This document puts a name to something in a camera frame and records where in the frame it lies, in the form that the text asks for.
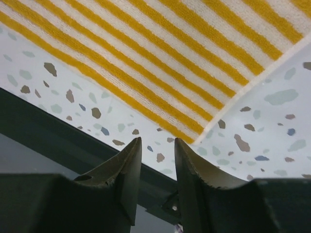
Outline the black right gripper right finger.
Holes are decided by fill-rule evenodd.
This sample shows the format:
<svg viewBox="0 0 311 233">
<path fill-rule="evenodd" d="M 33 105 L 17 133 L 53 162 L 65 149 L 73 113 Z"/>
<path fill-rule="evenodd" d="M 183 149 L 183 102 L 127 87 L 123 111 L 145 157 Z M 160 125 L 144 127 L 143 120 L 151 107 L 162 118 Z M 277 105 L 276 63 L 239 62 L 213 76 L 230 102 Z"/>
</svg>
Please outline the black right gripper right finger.
<svg viewBox="0 0 311 233">
<path fill-rule="evenodd" d="M 245 181 L 174 142 L 181 224 L 186 233 L 308 233 L 310 179 Z"/>
</svg>

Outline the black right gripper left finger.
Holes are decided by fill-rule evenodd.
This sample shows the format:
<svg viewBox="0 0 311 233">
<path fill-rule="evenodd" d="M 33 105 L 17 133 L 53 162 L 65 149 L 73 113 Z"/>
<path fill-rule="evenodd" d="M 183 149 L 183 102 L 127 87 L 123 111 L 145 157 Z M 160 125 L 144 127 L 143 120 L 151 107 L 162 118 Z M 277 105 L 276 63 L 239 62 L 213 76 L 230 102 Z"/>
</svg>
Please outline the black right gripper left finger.
<svg viewBox="0 0 311 233">
<path fill-rule="evenodd" d="M 141 138 L 89 172 L 1 174 L 3 233 L 128 233 L 135 224 Z"/>
</svg>

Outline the yellow white striped towel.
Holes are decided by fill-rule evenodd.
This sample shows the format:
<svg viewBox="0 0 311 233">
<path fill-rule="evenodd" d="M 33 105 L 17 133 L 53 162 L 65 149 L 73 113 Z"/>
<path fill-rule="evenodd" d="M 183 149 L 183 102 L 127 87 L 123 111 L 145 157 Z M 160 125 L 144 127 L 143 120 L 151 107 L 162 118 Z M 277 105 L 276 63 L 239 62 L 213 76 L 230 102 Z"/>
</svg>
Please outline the yellow white striped towel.
<svg viewBox="0 0 311 233">
<path fill-rule="evenodd" d="M 308 0 L 3 0 L 0 21 L 188 143 L 311 40 Z"/>
</svg>

